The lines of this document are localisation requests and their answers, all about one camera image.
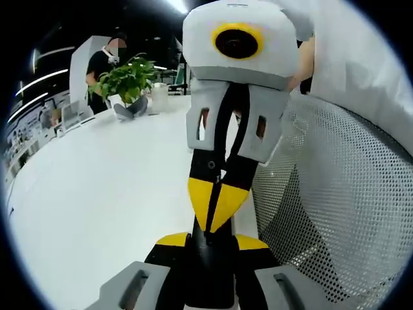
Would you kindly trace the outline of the person's right hand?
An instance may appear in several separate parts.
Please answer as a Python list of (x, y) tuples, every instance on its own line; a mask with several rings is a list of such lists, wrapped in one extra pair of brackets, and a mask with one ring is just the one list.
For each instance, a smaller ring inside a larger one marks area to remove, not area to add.
[(301, 82), (311, 78), (314, 73), (314, 58), (315, 58), (315, 42), (316, 39), (312, 36), (308, 41), (303, 41), (299, 50), (299, 65), (296, 73), (291, 77), (286, 90), (291, 92)]

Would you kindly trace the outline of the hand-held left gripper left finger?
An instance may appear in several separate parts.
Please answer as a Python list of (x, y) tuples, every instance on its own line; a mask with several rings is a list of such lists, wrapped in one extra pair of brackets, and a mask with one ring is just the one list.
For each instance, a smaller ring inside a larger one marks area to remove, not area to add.
[(191, 234), (162, 237), (143, 262), (132, 262), (99, 290), (94, 309), (183, 309)]

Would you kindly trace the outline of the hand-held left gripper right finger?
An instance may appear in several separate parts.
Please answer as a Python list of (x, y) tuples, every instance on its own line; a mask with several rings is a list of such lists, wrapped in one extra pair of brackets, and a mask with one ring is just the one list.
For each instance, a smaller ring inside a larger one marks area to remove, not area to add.
[(235, 235), (236, 295), (240, 309), (327, 309), (323, 288), (291, 265), (281, 265), (269, 246)]

